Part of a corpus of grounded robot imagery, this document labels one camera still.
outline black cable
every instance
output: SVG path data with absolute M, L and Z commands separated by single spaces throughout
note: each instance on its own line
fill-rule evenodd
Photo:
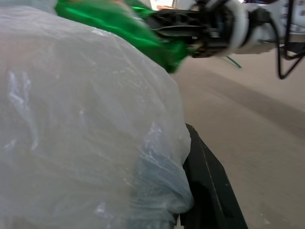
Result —
M 295 0 L 289 0 L 288 4 L 288 14 L 287 14 L 287 23 L 286 23 L 286 32 L 285 32 L 285 42 L 284 42 L 284 58 L 286 60 L 293 60 L 296 58 L 301 58 L 305 55 L 305 50 L 302 50 L 300 53 L 297 53 L 293 56 L 288 54 L 288 43 L 290 42 L 290 28 L 292 22 L 292 15 L 293 15 L 293 7 L 294 7 Z
M 272 29 L 274 30 L 274 35 L 275 35 L 275 42 L 276 42 L 276 49 L 277 49 L 277 74 L 278 74 L 278 77 L 281 80 L 283 80 L 295 69 L 295 67 L 300 63 L 300 61 L 303 59 L 304 56 L 298 57 L 298 60 L 295 61 L 295 63 L 289 68 L 289 70 L 285 74 L 282 74 L 282 59 L 281 59 L 279 33 L 278 33 L 277 27 L 272 19 L 269 20 L 269 23 L 272 26 Z

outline clear plastic bag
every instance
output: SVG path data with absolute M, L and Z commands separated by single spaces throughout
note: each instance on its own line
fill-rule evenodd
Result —
M 57 0 L 0 0 L 0 7 L 31 6 L 55 14 Z
M 0 229 L 168 229 L 193 198 L 166 71 L 112 33 L 0 8 Z

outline concrete floor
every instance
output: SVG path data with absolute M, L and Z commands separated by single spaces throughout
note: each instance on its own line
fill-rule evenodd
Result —
M 305 228 L 305 62 L 286 80 L 275 55 L 189 59 L 173 75 L 186 122 L 224 165 L 250 229 Z

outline gray floor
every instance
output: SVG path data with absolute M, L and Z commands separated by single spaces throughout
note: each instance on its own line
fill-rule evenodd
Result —
M 305 63 L 286 80 L 274 53 L 189 59 L 173 75 L 185 119 L 223 163 L 250 229 L 305 228 Z

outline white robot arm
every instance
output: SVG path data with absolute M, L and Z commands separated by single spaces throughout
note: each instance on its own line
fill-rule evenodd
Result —
M 194 58 L 259 54 L 277 48 L 280 79 L 305 54 L 301 50 L 305 48 L 305 0 L 197 0 L 189 10 L 156 12 L 147 24 L 162 37 L 183 38 L 194 49 Z M 290 56 L 288 51 L 297 54 Z M 281 57 L 297 60 L 285 74 Z

